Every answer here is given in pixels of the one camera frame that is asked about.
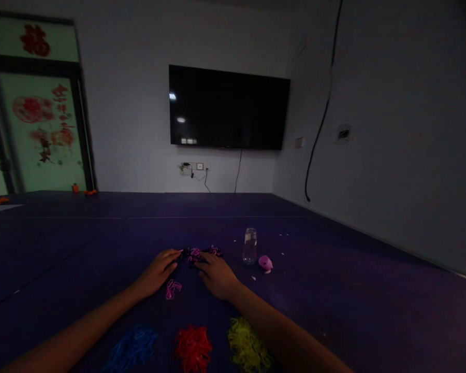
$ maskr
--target finger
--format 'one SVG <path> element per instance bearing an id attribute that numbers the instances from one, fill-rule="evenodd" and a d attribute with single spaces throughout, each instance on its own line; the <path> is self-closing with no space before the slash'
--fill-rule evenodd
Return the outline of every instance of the finger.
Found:
<path id="1" fill-rule="evenodd" d="M 180 256 L 180 254 L 181 253 L 178 252 L 178 253 L 175 253 L 175 254 L 171 254 L 171 255 L 169 255 L 169 256 L 167 256 L 165 258 L 159 259 L 160 260 L 160 264 L 159 264 L 160 268 L 162 270 L 164 270 L 164 268 L 166 268 L 169 263 L 171 263 L 178 256 Z"/>
<path id="2" fill-rule="evenodd" d="M 195 267 L 200 268 L 205 273 L 209 273 L 210 264 L 195 262 Z"/>
<path id="3" fill-rule="evenodd" d="M 212 281 L 211 279 L 209 278 L 209 276 L 207 276 L 207 273 L 205 272 L 199 272 L 198 274 L 200 276 L 200 278 L 202 279 L 202 281 L 204 282 L 204 284 L 207 286 L 207 288 L 209 289 L 209 291 L 211 290 L 211 286 L 212 286 Z"/>
<path id="4" fill-rule="evenodd" d="M 176 254 L 178 251 L 175 250 L 175 249 L 167 249 L 167 250 L 164 250 L 163 252 L 161 252 L 159 255 L 157 255 L 157 258 L 164 258 L 164 257 L 167 257 L 169 255 L 173 255 L 173 254 Z"/>
<path id="5" fill-rule="evenodd" d="M 216 256 L 215 255 L 211 255 L 209 253 L 204 253 L 204 252 L 200 252 L 200 255 L 202 255 L 202 257 L 207 261 L 207 263 L 209 264 L 212 264 L 214 262 L 216 262 Z"/>
<path id="6" fill-rule="evenodd" d="M 169 275 L 176 269 L 177 266 L 177 263 L 171 264 L 169 267 L 167 267 L 167 269 L 164 272 L 162 272 L 161 276 L 163 276 L 164 279 L 167 279 Z"/>

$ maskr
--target black tv screen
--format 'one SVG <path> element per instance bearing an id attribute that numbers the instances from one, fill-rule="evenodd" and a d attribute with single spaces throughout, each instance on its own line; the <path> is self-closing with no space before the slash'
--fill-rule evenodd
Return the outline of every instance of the black tv screen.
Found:
<path id="1" fill-rule="evenodd" d="M 171 144 L 281 149 L 289 79 L 169 65 Z"/>

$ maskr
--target forearm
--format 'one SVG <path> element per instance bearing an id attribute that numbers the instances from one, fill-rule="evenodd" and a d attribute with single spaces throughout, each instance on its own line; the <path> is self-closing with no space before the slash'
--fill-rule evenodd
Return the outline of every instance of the forearm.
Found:
<path id="1" fill-rule="evenodd" d="M 240 285 L 229 301 L 252 325 L 287 371 L 352 372 L 314 337 Z"/>
<path id="2" fill-rule="evenodd" d="M 1 372 L 68 372 L 107 329 L 141 299 L 130 286 Z"/>

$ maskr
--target wrist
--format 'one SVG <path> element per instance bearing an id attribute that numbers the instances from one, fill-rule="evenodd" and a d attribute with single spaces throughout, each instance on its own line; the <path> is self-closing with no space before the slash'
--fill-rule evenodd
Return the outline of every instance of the wrist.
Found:
<path id="1" fill-rule="evenodd" d="M 232 305 L 235 305 L 238 299 L 241 298 L 242 293 L 245 291 L 245 285 L 238 281 L 235 285 L 231 287 L 231 291 L 228 294 L 226 300 Z"/>
<path id="2" fill-rule="evenodd" d="M 137 282 L 133 282 L 124 291 L 135 302 L 139 302 L 139 301 L 141 301 L 141 300 L 143 300 L 144 298 L 147 297 L 147 295 L 144 295 L 144 293 L 141 291 L 141 287 L 138 285 Z"/>

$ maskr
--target red decal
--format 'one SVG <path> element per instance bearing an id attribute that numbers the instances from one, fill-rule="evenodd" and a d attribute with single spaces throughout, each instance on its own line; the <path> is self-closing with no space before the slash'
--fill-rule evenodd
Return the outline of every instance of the red decal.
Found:
<path id="1" fill-rule="evenodd" d="M 40 162 L 45 163 L 46 161 L 49 161 L 50 163 L 53 163 L 50 160 L 52 151 L 50 150 L 50 143 L 48 142 L 48 139 L 47 139 L 48 132 L 39 128 L 36 131 L 31 132 L 30 136 L 32 139 L 34 139 L 35 141 L 38 141 L 41 144 Z"/>
<path id="2" fill-rule="evenodd" d="M 38 96 L 17 97 L 12 103 L 12 111 L 16 117 L 26 123 L 46 122 L 55 119 L 52 103 Z"/>
<path id="3" fill-rule="evenodd" d="M 60 111 L 62 113 L 66 113 L 66 110 L 67 110 L 67 106 L 66 104 L 58 104 L 57 105 L 57 111 Z"/>
<path id="4" fill-rule="evenodd" d="M 55 97 L 66 97 L 67 95 L 65 92 L 69 92 L 69 89 L 65 88 L 62 86 L 62 84 L 59 84 L 59 86 L 55 89 L 52 90 L 52 93 L 55 95 Z"/>
<path id="5" fill-rule="evenodd" d="M 46 57 L 50 53 L 50 45 L 44 40 L 45 32 L 40 26 L 27 24 L 24 25 L 26 35 L 21 36 L 21 41 L 24 43 L 23 49 L 29 54 L 36 54 L 41 57 Z"/>
<path id="6" fill-rule="evenodd" d="M 57 146 L 71 146 L 74 140 L 76 139 L 76 135 L 69 129 L 74 128 L 74 126 L 70 126 L 67 123 L 61 123 L 62 129 L 60 131 L 52 132 L 50 135 L 50 139 L 52 143 Z"/>

